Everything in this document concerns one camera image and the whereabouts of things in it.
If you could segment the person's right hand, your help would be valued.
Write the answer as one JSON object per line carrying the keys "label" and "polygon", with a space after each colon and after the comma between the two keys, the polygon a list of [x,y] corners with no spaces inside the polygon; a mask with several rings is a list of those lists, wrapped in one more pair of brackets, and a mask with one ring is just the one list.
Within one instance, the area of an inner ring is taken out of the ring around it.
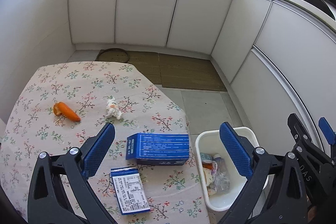
{"label": "person's right hand", "polygon": [[308,196],[306,196],[306,200],[307,200],[307,205],[308,205],[308,207],[307,207],[307,209],[308,209],[308,211],[307,211],[307,223],[310,223],[315,218],[315,216],[317,214],[317,207],[313,206],[311,204],[311,201],[310,201]]}

